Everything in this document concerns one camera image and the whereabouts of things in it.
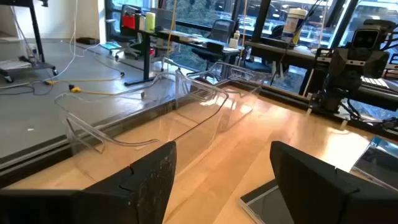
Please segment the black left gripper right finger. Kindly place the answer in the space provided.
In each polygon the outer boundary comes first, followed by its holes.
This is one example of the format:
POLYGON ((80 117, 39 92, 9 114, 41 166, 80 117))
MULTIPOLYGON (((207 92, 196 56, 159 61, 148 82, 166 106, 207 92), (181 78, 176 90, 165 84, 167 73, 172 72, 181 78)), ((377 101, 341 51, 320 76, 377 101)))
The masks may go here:
POLYGON ((271 143, 270 160, 295 224, 398 224, 398 192, 281 141, 271 143))

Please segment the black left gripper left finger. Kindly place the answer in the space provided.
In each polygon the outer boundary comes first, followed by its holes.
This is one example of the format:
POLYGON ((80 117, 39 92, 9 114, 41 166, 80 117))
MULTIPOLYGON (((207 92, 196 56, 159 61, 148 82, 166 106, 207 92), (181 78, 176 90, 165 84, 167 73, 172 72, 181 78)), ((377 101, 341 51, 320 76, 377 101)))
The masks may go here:
POLYGON ((0 190, 0 224, 162 224, 176 166, 169 141, 83 190, 0 190))

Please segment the black jewel case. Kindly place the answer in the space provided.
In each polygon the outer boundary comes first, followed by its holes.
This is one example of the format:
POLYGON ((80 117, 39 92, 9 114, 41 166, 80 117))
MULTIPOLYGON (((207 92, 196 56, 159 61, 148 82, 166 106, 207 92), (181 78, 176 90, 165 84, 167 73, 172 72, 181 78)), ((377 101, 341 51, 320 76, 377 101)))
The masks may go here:
POLYGON ((294 224, 275 179, 240 197, 239 204, 256 224, 294 224))

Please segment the blue jewel case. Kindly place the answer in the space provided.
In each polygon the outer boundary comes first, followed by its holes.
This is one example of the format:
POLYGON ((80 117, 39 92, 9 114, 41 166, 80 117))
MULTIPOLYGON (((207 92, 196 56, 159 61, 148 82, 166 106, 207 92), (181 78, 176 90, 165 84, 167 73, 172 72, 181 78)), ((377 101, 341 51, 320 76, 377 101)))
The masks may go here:
POLYGON ((374 137, 350 172, 398 191, 398 144, 374 137))

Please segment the black desk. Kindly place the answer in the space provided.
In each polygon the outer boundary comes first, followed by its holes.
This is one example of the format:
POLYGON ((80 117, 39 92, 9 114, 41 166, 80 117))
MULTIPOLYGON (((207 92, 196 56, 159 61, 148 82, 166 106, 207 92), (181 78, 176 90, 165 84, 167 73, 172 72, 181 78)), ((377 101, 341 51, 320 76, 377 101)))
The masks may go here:
MULTIPOLYGON (((144 68, 143 68, 143 76, 141 80, 138 81, 133 81, 133 82, 125 82, 125 86, 133 86, 133 85, 138 85, 141 83, 149 82, 154 79, 154 77, 149 76, 149 67, 150 67, 150 38, 151 37, 156 37, 164 40, 168 40, 169 42, 176 42, 178 44, 183 44, 187 45, 190 47, 194 47, 196 49, 203 49, 203 50, 208 50, 208 48, 204 44, 195 44, 193 42, 186 42, 184 40, 181 40, 179 36, 174 35, 172 31, 169 30, 163 30, 159 32, 148 32, 144 30, 139 30, 139 33, 142 34, 142 44, 144 46, 142 50, 142 56, 144 59, 144 68)), ((218 54, 225 56, 225 57, 237 57, 238 54, 240 53, 240 50, 242 50, 242 47, 238 47, 237 49, 233 50, 226 50, 229 46, 227 43, 220 42, 217 40, 213 39, 207 39, 202 37, 201 40, 203 40, 205 43, 213 43, 213 44, 218 44, 223 47, 222 51, 218 52, 218 54)))
POLYGON ((315 54, 311 53, 308 48, 298 46, 293 49, 285 49, 251 41, 245 41, 244 45, 246 47, 251 47, 251 55, 253 56, 277 62, 282 59, 283 63, 307 69, 307 73, 300 84, 299 95, 305 93, 305 88, 315 60, 315 54))

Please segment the white wipes canister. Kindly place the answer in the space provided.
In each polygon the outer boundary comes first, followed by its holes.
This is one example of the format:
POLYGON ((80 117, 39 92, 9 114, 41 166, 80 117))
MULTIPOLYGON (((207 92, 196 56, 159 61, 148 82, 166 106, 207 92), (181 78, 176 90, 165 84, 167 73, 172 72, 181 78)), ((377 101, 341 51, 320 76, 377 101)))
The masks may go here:
POLYGON ((308 14, 308 11, 301 8, 291 8, 285 20, 281 39, 285 42, 298 44, 301 26, 308 14))

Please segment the clear acrylic bin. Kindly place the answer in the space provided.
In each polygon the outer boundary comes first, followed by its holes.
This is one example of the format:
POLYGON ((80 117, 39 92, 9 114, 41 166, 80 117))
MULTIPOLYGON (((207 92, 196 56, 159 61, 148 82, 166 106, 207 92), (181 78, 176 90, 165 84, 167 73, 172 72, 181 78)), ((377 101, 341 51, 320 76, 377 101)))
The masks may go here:
POLYGON ((183 172, 213 141, 228 94, 173 73, 108 96, 64 93, 55 99, 77 168, 105 179, 167 142, 183 172))
POLYGON ((205 71, 188 73, 187 76, 210 83, 227 92, 228 99, 223 104, 218 126, 218 130, 223 132, 252 111, 262 87, 271 79, 272 74, 216 62, 205 71))

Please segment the black office chair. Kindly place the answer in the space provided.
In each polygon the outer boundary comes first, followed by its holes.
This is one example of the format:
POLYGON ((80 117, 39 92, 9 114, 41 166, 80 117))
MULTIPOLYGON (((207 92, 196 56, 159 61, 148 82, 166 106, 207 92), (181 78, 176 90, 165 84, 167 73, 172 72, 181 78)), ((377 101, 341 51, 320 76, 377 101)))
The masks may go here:
POLYGON ((123 21, 125 14, 133 16, 136 9, 140 9, 140 7, 121 4, 118 9, 115 9, 111 6, 111 10, 106 16, 107 40, 115 42, 114 48, 111 48, 109 53, 114 56, 115 61, 118 61, 121 55, 137 60, 141 54, 141 35, 134 29, 126 27, 123 21))
POLYGON ((212 42, 205 42, 203 49, 194 48, 192 52, 206 61, 206 69, 210 63, 215 63, 225 58, 223 49, 235 27, 235 21, 231 19, 217 19, 214 21, 212 30, 207 39, 212 42))

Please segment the flat black box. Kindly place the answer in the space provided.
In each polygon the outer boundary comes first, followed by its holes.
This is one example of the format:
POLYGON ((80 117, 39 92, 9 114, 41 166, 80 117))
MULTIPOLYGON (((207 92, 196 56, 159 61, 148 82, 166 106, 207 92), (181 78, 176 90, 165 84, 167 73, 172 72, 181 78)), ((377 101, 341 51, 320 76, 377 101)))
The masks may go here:
POLYGON ((76 39, 76 41, 80 44, 85 44, 85 45, 97 45, 100 42, 98 39, 94 39, 91 37, 79 37, 76 39))

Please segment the black wheeled stand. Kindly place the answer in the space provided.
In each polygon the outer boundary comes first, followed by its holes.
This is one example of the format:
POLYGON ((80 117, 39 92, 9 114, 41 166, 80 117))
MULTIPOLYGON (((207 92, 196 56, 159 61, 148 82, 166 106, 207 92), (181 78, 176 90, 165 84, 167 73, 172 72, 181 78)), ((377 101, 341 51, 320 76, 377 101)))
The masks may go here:
POLYGON ((4 77, 7 83, 13 83, 14 80, 10 76, 11 73, 51 69, 53 73, 52 77, 56 77, 59 74, 56 66, 51 65, 45 61, 39 25, 35 13, 34 0, 0 0, 0 6, 16 6, 29 9, 36 46, 35 50, 30 47, 30 44, 27 42, 27 39, 17 22, 16 14, 13 8, 11 8, 11 14, 13 16, 14 22, 17 25, 17 29, 22 34, 28 52, 26 57, 20 56, 17 60, 14 61, 9 60, 0 62, 0 75, 4 77))

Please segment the red container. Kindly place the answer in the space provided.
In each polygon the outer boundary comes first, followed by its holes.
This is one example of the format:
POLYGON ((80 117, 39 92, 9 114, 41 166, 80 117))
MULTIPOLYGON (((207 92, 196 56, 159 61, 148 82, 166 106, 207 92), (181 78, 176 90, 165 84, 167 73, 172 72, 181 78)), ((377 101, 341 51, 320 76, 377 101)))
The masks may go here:
POLYGON ((121 27, 124 29, 136 29, 136 16, 134 14, 123 14, 121 17, 121 27))

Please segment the yellow-green container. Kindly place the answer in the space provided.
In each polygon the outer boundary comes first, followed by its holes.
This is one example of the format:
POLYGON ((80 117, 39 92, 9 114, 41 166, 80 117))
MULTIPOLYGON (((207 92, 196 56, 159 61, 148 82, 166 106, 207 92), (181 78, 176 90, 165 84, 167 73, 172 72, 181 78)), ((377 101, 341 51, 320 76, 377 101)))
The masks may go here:
POLYGON ((155 18, 156 14, 153 12, 146 13, 146 31, 155 32, 155 18))

